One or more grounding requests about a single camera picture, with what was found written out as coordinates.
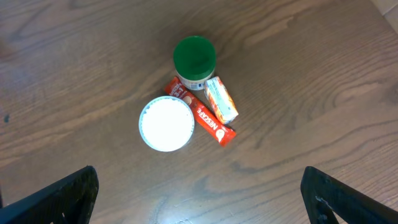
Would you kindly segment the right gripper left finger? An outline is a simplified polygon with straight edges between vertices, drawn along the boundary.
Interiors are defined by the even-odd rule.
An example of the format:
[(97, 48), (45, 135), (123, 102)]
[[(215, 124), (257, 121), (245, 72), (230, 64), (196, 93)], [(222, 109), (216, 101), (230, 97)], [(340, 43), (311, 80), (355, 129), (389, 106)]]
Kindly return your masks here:
[(1, 208), (1, 223), (90, 222), (99, 191), (96, 170), (86, 166)]

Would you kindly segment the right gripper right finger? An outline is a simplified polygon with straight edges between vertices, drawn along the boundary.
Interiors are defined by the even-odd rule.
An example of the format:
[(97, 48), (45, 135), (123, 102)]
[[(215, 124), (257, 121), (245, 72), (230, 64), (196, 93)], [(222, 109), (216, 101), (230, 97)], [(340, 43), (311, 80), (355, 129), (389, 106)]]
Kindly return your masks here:
[(397, 223), (397, 211), (375, 201), (330, 175), (307, 166), (300, 184), (311, 223)]

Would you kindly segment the blue white yogurt cup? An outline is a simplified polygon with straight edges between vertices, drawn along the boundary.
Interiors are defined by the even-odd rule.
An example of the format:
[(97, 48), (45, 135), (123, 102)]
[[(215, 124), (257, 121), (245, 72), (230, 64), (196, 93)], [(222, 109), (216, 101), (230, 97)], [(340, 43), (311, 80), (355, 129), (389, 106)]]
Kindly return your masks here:
[(195, 120), (189, 106), (174, 96), (150, 101), (139, 117), (139, 132), (144, 142), (160, 152), (184, 147), (193, 135)]

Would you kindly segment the small orange box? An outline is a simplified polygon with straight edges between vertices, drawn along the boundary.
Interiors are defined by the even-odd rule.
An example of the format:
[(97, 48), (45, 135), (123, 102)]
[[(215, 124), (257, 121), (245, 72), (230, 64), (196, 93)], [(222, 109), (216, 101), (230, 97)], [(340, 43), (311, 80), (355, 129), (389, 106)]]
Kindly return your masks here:
[(234, 101), (218, 76), (205, 82), (205, 96), (221, 123), (228, 124), (238, 116)]

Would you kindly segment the red coffee stick sachet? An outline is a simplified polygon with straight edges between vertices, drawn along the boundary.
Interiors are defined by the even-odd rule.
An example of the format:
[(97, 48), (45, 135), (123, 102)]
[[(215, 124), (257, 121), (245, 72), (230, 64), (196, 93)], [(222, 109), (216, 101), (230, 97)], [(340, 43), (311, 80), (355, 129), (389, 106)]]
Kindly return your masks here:
[(227, 145), (236, 132), (223, 125), (216, 116), (178, 79), (173, 77), (172, 81), (165, 87), (165, 92), (183, 100), (193, 113), (195, 121), (211, 134), (221, 146)]

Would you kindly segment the green lid jar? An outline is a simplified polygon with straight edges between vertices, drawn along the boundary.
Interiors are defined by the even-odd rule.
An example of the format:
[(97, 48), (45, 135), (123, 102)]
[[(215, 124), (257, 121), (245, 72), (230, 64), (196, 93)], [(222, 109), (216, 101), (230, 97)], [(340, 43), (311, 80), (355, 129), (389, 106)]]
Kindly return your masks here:
[(216, 51), (206, 38), (193, 35), (181, 40), (174, 49), (173, 61), (177, 76), (189, 90), (203, 90), (215, 72)]

